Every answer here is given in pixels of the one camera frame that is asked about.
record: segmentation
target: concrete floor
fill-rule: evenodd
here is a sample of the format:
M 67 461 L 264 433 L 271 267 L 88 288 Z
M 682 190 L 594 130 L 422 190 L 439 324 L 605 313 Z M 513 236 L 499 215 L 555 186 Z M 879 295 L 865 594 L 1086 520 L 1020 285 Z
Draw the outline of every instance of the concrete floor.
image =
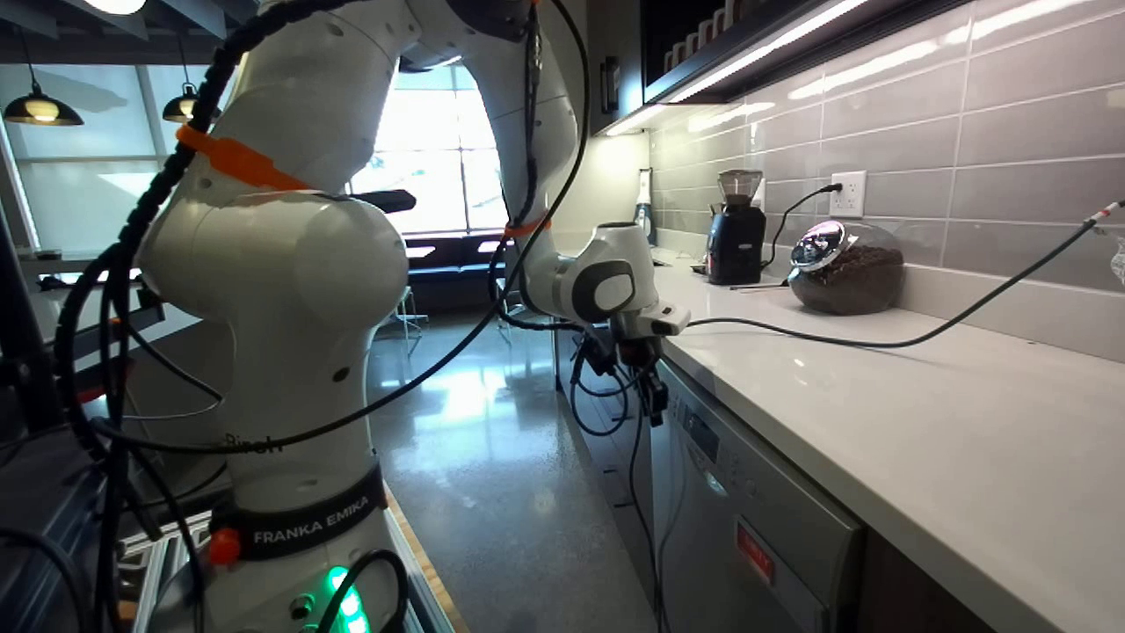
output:
M 376 334 L 373 394 L 432 366 L 468 320 Z M 489 324 L 373 418 L 383 475 L 475 633 L 650 633 L 612 510 L 570 436 L 552 334 Z

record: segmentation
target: gray tile wall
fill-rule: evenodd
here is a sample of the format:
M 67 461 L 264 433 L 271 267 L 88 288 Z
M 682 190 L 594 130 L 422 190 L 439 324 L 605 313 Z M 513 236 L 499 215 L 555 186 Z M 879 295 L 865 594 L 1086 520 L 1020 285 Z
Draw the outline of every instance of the gray tile wall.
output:
M 791 98 L 900 49 L 918 56 Z M 770 222 L 830 172 L 865 169 L 865 218 L 896 232 L 907 260 L 1013 274 L 1125 197 L 1125 4 L 977 0 L 728 109 L 749 102 L 773 109 L 710 130 L 700 120 L 714 109 L 682 109 L 650 134 L 661 229 L 703 236 L 724 169 L 766 172 Z M 802 207 L 784 243 L 823 215 L 826 200 Z M 1037 278 L 1121 288 L 1111 253 L 1086 236 Z

